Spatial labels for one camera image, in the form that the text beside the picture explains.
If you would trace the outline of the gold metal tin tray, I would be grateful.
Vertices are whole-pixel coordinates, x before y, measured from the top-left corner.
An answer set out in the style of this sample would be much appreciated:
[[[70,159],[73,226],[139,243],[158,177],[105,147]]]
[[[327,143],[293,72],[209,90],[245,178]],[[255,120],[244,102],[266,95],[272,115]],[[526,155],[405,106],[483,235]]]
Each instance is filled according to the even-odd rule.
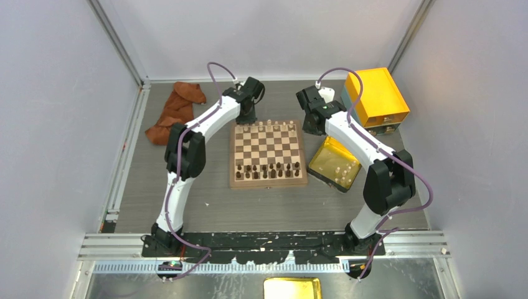
[[[327,136],[309,162],[308,173],[329,187],[347,193],[361,168],[359,160],[345,146]]]

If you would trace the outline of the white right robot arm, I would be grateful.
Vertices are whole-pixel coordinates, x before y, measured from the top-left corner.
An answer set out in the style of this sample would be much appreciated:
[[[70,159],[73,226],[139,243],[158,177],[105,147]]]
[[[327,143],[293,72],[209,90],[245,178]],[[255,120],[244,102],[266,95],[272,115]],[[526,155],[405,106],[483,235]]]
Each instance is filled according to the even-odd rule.
[[[352,153],[366,171],[364,206],[348,224],[347,251],[362,255],[370,247],[369,237],[382,225],[382,219],[396,211],[416,193],[413,159],[405,150],[395,151],[368,133],[353,119],[345,106],[326,102],[315,86],[296,93],[305,112],[303,131],[327,135]]]

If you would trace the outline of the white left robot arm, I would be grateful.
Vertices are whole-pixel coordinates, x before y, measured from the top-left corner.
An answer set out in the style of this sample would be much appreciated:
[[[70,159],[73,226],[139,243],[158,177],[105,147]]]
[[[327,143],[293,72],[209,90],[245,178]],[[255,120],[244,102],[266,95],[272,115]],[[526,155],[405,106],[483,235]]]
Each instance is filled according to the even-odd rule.
[[[191,186],[205,168],[207,142],[230,121],[255,122],[255,100],[261,100],[264,94],[264,84],[248,77],[224,90],[219,100],[195,120],[171,128],[164,154],[167,189],[151,229],[158,250],[165,256],[174,257],[181,251],[183,212]]]

